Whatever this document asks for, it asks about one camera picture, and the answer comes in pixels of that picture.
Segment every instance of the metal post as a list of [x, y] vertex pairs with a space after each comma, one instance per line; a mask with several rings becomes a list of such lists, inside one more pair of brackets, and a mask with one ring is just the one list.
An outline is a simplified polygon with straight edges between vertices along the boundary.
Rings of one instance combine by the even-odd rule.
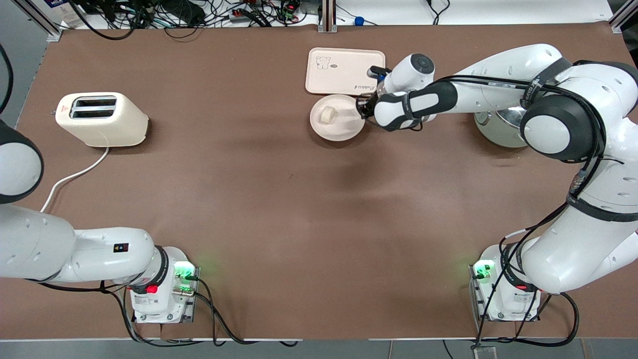
[[48, 18], [45, 14], [42, 13], [42, 11], [40, 11], [40, 9], [33, 3], [32, 0], [11, 1], [48, 34], [48, 42], [60, 41], [62, 31], [59, 29], [55, 22], [51, 21], [50, 18]]
[[609, 25], [611, 25], [611, 31], [614, 34], [620, 34], [622, 27], [627, 23], [632, 16], [638, 11], [638, 0], [629, 0], [609, 19]]
[[320, 33], [337, 32], [337, 2], [336, 0], [321, 0], [321, 24]]

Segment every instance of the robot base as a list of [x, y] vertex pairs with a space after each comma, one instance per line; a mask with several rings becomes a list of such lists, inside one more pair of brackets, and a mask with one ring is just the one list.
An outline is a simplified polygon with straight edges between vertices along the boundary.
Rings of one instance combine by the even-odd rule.
[[180, 275], [197, 276], [195, 268], [186, 254], [175, 247], [163, 247], [168, 255], [168, 268], [164, 281], [157, 286], [155, 293], [131, 293], [131, 302], [138, 323], [191, 323], [195, 308], [193, 293], [197, 290], [197, 281], [184, 280]]
[[[470, 298], [475, 319], [480, 321], [485, 305], [492, 295], [492, 288], [501, 274], [501, 254], [498, 245], [488, 247], [473, 266], [470, 266]], [[540, 291], [532, 304], [533, 292], [526, 292], [514, 287], [506, 278], [501, 278], [489, 303], [486, 320], [488, 321], [522, 321], [528, 309], [529, 318], [535, 317], [540, 304]]]

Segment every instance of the white circular cap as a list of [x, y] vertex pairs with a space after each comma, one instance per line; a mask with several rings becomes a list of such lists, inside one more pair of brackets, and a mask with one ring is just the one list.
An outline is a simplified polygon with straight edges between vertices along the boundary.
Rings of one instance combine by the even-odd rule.
[[346, 95], [326, 96], [317, 101], [310, 111], [310, 125], [328, 141], [349, 140], [361, 131], [365, 123], [357, 111], [355, 99]]
[[527, 143], [541, 153], [559, 153], [569, 145], [569, 130], [559, 119], [539, 115], [532, 117], [523, 129]]
[[0, 194], [28, 192], [38, 182], [40, 173], [42, 162], [33, 148], [17, 142], [0, 146]]

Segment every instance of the brown tabletop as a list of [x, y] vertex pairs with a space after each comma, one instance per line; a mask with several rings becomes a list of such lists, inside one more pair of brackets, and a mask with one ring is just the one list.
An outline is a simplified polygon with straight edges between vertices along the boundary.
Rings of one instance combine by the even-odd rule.
[[[50, 44], [19, 123], [43, 153], [45, 174], [19, 204], [39, 209], [55, 181], [101, 155], [56, 124], [50, 112], [60, 98], [124, 93], [152, 119], [147, 140], [114, 149], [60, 189], [51, 213], [78, 229], [144, 228], [157, 244], [183, 249], [247, 338], [474, 336], [467, 266], [563, 202], [577, 169], [490, 143], [471, 114], [438, 116], [419, 133], [366, 126], [349, 142], [325, 142], [308, 122], [321, 98], [304, 90], [310, 49], [380, 50], [390, 67], [422, 52], [437, 77], [533, 43], [572, 61], [631, 62], [606, 23], [340, 27], [333, 35], [309, 26], [208, 29], [187, 40], [66, 31]], [[636, 336], [637, 269], [572, 293], [579, 336]], [[110, 296], [0, 284], [2, 339], [126, 336]], [[161, 336], [210, 337], [209, 312], [199, 307], [195, 320], [165, 325]], [[565, 336], [570, 325], [570, 307], [556, 299], [523, 335]], [[503, 323], [484, 334], [513, 332]], [[157, 337], [160, 327], [144, 334]]]

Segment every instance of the white robotic arm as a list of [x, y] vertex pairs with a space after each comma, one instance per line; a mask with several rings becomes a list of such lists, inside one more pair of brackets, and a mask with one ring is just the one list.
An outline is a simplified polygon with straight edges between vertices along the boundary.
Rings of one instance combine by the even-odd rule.
[[[397, 67], [410, 66], [411, 57]], [[512, 255], [519, 270], [506, 268], [490, 319], [523, 320], [535, 297], [534, 316], [540, 295], [532, 294], [538, 289], [576, 289], [638, 257], [638, 128], [626, 118], [638, 100], [638, 70], [619, 63], [571, 66], [542, 44], [502, 52], [432, 83], [393, 83], [389, 93], [385, 82], [397, 70], [409, 72], [379, 74], [377, 92], [357, 102], [363, 118], [388, 131], [413, 128], [434, 114], [501, 110], [524, 100], [521, 137], [530, 147], [565, 162], [591, 159], [572, 184], [568, 206], [541, 237], [517, 253], [511, 253], [514, 246], [504, 253], [489, 247], [473, 266], [484, 302], [505, 268], [504, 256]], [[541, 87], [549, 81], [551, 86]]]
[[62, 218], [14, 206], [40, 183], [37, 147], [0, 121], [0, 277], [41, 283], [111, 280], [131, 288], [138, 321], [180, 323], [195, 267], [143, 229], [75, 230]]

